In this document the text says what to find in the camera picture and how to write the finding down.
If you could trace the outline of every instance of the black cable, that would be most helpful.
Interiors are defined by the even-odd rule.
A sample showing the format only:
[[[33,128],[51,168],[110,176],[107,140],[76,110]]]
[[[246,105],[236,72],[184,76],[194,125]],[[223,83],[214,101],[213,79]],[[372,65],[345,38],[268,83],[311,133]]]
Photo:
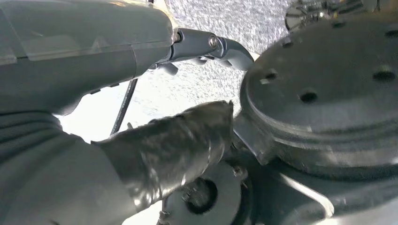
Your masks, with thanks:
[[[122,105],[120,106],[119,113],[117,114],[115,124],[113,125],[111,135],[118,132],[120,130],[120,126],[122,126],[122,122],[124,116],[126,115],[127,109],[129,108],[131,99],[134,94],[134,90],[136,89],[138,79],[133,79],[130,81],[129,86],[127,87],[126,94],[124,95]]]

